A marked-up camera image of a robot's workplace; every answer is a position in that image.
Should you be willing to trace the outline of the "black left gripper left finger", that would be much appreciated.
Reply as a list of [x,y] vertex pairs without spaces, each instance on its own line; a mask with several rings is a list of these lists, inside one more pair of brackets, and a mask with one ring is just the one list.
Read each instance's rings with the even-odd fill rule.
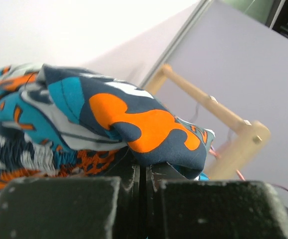
[[0,239],[134,239],[138,166],[103,177],[22,178],[0,195]]

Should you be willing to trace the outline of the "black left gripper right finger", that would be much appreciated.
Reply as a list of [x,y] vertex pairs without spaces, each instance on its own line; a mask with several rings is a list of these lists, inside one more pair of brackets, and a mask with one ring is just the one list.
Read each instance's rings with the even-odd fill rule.
[[146,169],[151,239],[288,239],[288,208],[261,181],[194,181],[169,164]]

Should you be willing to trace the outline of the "colourful patterned shorts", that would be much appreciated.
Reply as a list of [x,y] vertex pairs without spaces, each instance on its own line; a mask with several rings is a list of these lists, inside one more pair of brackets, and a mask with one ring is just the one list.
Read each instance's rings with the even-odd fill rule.
[[197,179],[214,138],[125,81],[46,64],[0,69],[0,191],[15,178],[104,175],[127,152]]

